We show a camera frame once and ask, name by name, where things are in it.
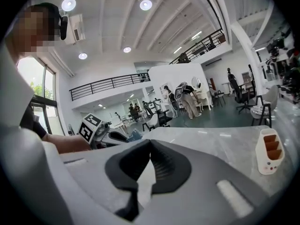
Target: railing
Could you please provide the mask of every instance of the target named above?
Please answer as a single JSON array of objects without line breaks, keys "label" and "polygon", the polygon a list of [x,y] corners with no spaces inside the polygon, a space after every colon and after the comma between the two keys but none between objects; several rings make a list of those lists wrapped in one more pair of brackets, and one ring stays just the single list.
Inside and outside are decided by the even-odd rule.
[{"label": "railing", "polygon": [[197,57],[209,52],[210,50],[218,47],[221,43],[225,42],[225,35],[222,29],[219,29],[201,41],[197,42],[195,45],[191,46],[180,56],[174,59],[170,64],[175,63],[189,63],[190,61],[196,59]]},{"label": "railing", "polygon": [[148,73],[130,74],[103,79],[97,82],[91,82],[77,88],[69,90],[71,92],[72,101],[108,89],[114,89],[134,83],[143,83],[150,81]]}]

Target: tree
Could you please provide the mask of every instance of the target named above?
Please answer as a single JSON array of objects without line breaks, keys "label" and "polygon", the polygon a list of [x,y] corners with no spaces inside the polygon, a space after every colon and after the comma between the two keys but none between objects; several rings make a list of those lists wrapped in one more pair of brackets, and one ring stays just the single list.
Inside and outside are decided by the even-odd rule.
[{"label": "tree", "polygon": [[[30,87],[34,90],[35,95],[42,96],[43,87],[41,84],[34,86],[34,83],[31,82]],[[45,98],[53,100],[53,93],[47,88],[45,88]]]}]

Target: round mirror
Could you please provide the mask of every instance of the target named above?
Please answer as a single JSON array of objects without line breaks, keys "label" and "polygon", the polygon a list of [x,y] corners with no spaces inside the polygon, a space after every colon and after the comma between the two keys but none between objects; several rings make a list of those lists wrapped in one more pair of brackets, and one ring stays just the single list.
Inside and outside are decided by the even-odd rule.
[{"label": "round mirror", "polygon": [[195,89],[199,89],[200,88],[201,82],[200,82],[200,79],[198,77],[193,77],[193,79],[192,79],[192,86]]}]

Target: marble countertop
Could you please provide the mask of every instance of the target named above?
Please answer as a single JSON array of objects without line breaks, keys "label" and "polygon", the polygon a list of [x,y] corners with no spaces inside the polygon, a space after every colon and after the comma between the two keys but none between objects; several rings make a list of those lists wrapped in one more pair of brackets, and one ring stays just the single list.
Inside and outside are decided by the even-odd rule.
[{"label": "marble countertop", "polygon": [[255,147],[262,129],[268,126],[184,128],[158,127],[143,139],[156,139],[212,154],[248,176],[268,195],[285,188],[294,175],[288,152],[272,175],[262,175],[257,169]]}]

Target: ceiling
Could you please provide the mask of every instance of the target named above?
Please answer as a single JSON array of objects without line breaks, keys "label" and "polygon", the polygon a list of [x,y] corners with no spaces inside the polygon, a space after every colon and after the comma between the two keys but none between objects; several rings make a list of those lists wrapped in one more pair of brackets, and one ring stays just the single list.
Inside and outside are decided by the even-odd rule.
[{"label": "ceiling", "polygon": [[[235,17],[253,42],[257,36],[263,21],[266,17],[270,0],[233,0],[235,8]],[[269,22],[255,44],[255,47],[266,45],[270,42],[275,34],[282,29],[285,19],[280,11],[274,7]],[[238,44],[239,41],[233,35],[233,43]]]},{"label": "ceiling", "polygon": [[[51,2],[61,7],[63,0],[34,1]],[[132,48],[128,59],[134,51],[141,57],[148,56],[136,58],[135,62],[156,61],[156,57],[158,61],[171,61],[179,55],[173,54],[178,47],[182,46],[181,51],[185,51],[197,42],[183,45],[197,32],[202,31],[198,40],[214,32],[211,21],[203,15],[207,8],[200,7],[195,0],[151,0],[153,6],[148,11],[140,9],[141,1],[76,0],[72,11],[66,13],[60,9],[61,14],[69,16],[71,27],[68,27],[67,39],[55,44],[58,55],[73,72],[83,64],[88,66],[101,60],[106,54],[113,58],[114,54],[123,53],[126,46]],[[70,32],[78,26],[82,39],[75,41]],[[81,52],[88,55],[84,61],[78,59]]]},{"label": "ceiling", "polygon": [[[147,93],[151,92],[152,90],[153,90],[152,86],[146,88]],[[112,105],[125,103],[127,99],[132,100],[132,99],[142,98],[142,97],[144,97],[142,89],[132,90],[118,95],[106,97],[89,104],[85,104],[84,106],[79,107],[78,110],[79,111],[82,110],[84,112],[92,112],[95,110],[103,109],[103,107],[110,107]]]}]

